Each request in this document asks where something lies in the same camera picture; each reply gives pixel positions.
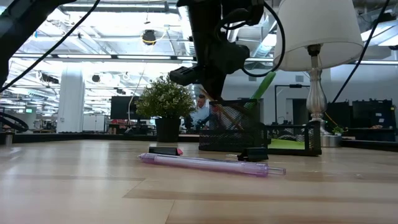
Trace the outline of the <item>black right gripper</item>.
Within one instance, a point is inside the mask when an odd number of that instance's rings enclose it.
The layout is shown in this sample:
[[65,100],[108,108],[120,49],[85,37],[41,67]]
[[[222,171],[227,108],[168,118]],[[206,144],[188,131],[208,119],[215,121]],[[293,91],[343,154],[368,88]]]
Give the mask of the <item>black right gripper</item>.
[[226,75],[242,69],[250,50],[245,45],[230,42],[223,31],[192,32],[192,40],[196,51],[197,64],[190,67],[198,75],[206,69],[215,69],[223,75],[205,77],[203,87],[210,97],[223,101]]

